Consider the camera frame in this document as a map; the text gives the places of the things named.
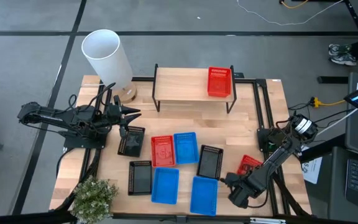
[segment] white paper tube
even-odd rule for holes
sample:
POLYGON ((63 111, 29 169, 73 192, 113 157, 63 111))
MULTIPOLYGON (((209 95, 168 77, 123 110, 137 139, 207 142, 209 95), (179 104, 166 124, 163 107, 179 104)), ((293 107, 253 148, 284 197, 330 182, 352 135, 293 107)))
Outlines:
POLYGON ((120 90, 130 84, 132 69, 115 32, 96 30, 85 37, 81 49, 105 85, 115 82, 112 89, 120 90))

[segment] blue plastic tray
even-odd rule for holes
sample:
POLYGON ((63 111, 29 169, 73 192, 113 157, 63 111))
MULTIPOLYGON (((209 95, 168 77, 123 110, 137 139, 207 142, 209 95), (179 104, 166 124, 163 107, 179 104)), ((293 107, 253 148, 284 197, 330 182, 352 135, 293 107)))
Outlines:
POLYGON ((218 181, 205 177, 193 177, 190 212, 215 216, 218 181))
POLYGON ((173 135, 177 164, 190 164, 199 161, 196 133, 173 135))
POLYGON ((178 199, 179 170, 155 168, 152 202, 176 205, 178 199))

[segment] black plastic basket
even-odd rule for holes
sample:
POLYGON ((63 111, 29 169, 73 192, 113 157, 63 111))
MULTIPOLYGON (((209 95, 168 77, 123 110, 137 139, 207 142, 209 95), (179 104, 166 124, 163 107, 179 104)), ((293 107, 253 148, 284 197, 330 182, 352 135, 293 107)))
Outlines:
POLYGON ((152 161, 129 162, 128 195, 152 193, 152 161))
POLYGON ((219 180, 221 177, 223 149, 212 146, 201 146, 197 175, 219 180))
POLYGON ((122 138, 118 154, 122 156, 139 157, 142 150, 145 128, 128 126, 125 138, 122 138))

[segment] red plastic basket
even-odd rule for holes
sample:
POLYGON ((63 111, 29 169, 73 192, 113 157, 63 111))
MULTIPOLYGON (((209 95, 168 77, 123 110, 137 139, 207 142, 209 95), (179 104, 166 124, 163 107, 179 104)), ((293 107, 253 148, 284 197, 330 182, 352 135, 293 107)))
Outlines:
POLYGON ((208 95, 227 97, 231 93, 231 69, 210 67, 208 70, 208 95))
POLYGON ((244 175, 251 169, 255 168, 255 166, 259 166, 259 165, 262 165, 262 163, 250 156, 244 155, 241 159, 241 163, 239 169, 237 170, 237 174, 244 175))
POLYGON ((152 167, 175 165, 172 136, 152 137, 152 167))

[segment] sneaker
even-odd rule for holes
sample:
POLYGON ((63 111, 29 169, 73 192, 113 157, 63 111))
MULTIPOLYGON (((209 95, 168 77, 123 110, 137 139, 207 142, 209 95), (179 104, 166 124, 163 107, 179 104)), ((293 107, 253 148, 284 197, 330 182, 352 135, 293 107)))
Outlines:
POLYGON ((351 51, 352 45, 339 45, 339 44, 330 44, 328 46, 328 54, 330 56, 338 56, 342 54, 347 54, 351 51))
POLYGON ((347 53, 345 55, 332 56, 329 58, 332 62, 340 65, 355 66, 356 58, 353 55, 347 53))

